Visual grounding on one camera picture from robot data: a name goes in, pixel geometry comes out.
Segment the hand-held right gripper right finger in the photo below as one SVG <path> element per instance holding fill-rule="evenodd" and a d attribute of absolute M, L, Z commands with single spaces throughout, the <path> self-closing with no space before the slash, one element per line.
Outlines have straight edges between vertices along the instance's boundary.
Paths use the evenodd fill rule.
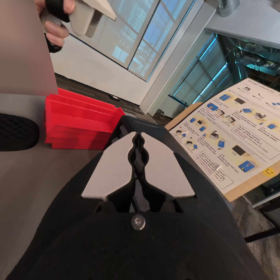
<path fill-rule="evenodd" d="M 145 132 L 140 134 L 144 167 L 141 185 L 150 210 L 159 212 L 165 202 L 194 198 L 195 192 L 185 176 L 174 152 L 164 143 Z"/>

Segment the red plastic bin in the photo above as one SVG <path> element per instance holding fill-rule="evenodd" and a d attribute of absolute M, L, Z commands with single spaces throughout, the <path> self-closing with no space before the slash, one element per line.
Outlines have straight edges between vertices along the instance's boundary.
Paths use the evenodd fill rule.
<path fill-rule="evenodd" d="M 58 88 L 45 98 L 45 144 L 52 149 L 102 150 L 125 113 L 109 103 Z"/>

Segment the black drawer cabinet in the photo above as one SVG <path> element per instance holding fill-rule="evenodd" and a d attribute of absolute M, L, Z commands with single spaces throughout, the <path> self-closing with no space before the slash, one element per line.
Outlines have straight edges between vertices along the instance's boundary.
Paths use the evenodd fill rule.
<path fill-rule="evenodd" d="M 169 201 L 165 202 L 163 206 L 170 205 L 170 207 L 175 209 L 177 212 L 190 213 L 194 211 L 205 211 L 207 214 L 211 215 L 222 214 L 225 213 L 226 210 L 228 210 L 226 202 L 222 198 L 220 193 L 215 189 L 212 183 L 210 183 L 205 178 L 205 176 L 199 172 L 197 168 L 195 168 L 191 163 L 189 163 L 189 161 L 186 160 L 186 158 L 190 159 L 190 157 L 187 156 L 186 152 L 183 151 L 183 148 L 179 146 L 173 136 L 171 136 L 171 134 L 164 127 L 149 123 L 147 121 L 138 120 L 129 116 L 122 116 L 103 150 L 105 150 L 115 141 L 128 135 L 130 132 L 138 133 L 135 151 L 136 159 L 134 164 L 140 185 L 142 170 L 144 167 L 140 149 L 140 134 L 142 132 L 145 132 L 153 138 L 164 143 L 174 152 L 177 161 L 179 162 L 185 176 L 187 177 L 189 183 L 191 184 L 191 187 L 195 192 L 194 198 L 175 199 L 173 202 L 174 205 L 172 205 L 171 201 Z"/>

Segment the glass window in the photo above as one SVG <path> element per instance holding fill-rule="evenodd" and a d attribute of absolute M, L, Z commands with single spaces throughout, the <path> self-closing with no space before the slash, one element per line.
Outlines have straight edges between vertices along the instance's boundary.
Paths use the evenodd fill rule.
<path fill-rule="evenodd" d="M 168 94 L 181 105 L 204 102 L 233 85 L 227 55 L 224 55 L 218 34 L 207 35 L 210 35 L 209 39 Z"/>
<path fill-rule="evenodd" d="M 94 36 L 70 34 L 148 81 L 186 19 L 191 0 L 109 0 L 116 21 L 102 16 Z"/>

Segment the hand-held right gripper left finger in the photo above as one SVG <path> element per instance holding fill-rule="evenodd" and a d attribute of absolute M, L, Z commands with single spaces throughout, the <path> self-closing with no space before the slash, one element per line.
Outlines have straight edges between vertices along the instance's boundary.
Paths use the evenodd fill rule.
<path fill-rule="evenodd" d="M 82 198 L 111 202 L 117 212 L 129 212 L 135 194 L 135 149 L 138 133 L 131 132 L 101 155 Z"/>

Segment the wooden poster board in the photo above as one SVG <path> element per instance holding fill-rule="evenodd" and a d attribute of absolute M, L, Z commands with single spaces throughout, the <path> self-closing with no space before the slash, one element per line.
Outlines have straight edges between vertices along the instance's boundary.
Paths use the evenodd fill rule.
<path fill-rule="evenodd" d="M 168 131 L 171 131 L 176 125 L 181 123 L 188 115 L 190 115 L 194 110 L 196 110 L 198 107 L 203 105 L 203 102 L 197 102 L 186 109 L 183 110 L 177 117 L 175 117 L 173 120 L 171 120 L 168 124 L 165 125 L 165 128 Z M 269 175 L 266 172 L 266 169 L 272 170 L 274 173 L 272 175 Z M 246 180 L 242 184 L 238 185 L 237 187 L 227 191 L 223 192 L 222 194 L 226 197 L 226 199 L 229 202 L 234 201 L 235 199 L 241 197 L 242 195 L 246 194 L 247 192 L 255 189 L 259 185 L 267 182 L 269 179 L 277 176 L 280 172 L 280 161 L 274 163 L 273 165 L 269 166 L 268 168 L 265 168 L 260 173 L 256 174 L 252 178 Z"/>

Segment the person's left hand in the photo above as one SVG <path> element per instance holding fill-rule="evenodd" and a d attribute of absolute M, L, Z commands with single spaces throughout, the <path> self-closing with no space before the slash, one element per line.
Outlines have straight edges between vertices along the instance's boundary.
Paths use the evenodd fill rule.
<path fill-rule="evenodd" d="M 40 16 L 42 11 L 46 8 L 45 0 L 34 0 L 38 15 Z M 71 14 L 75 10 L 75 1 L 64 0 L 63 10 L 66 14 Z M 46 30 L 45 36 L 51 43 L 51 45 L 57 47 L 63 47 L 64 39 L 69 36 L 69 31 L 64 25 L 57 25 L 50 21 L 45 21 L 43 27 Z"/>

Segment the printed instruction poster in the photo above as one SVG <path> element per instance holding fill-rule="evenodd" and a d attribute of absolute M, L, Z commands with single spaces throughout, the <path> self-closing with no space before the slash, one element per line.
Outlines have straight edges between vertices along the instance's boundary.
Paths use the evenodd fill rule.
<path fill-rule="evenodd" d="M 279 91 L 247 78 L 205 101 L 170 133 L 226 193 L 279 161 L 279 114 Z"/>

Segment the silver duct pipe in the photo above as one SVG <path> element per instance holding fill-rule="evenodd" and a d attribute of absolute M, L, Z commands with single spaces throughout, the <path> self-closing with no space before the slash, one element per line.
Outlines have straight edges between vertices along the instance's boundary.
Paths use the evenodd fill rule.
<path fill-rule="evenodd" d="M 218 0 L 216 13 L 221 17 L 233 14 L 240 5 L 240 0 Z"/>

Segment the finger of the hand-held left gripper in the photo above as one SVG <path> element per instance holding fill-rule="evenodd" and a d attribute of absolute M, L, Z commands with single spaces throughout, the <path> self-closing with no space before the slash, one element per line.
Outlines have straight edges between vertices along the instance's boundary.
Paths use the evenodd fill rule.
<path fill-rule="evenodd" d="M 116 21 L 117 16 L 107 0 L 84 0 L 84 2 L 91 8 L 98 10 L 103 15 Z"/>

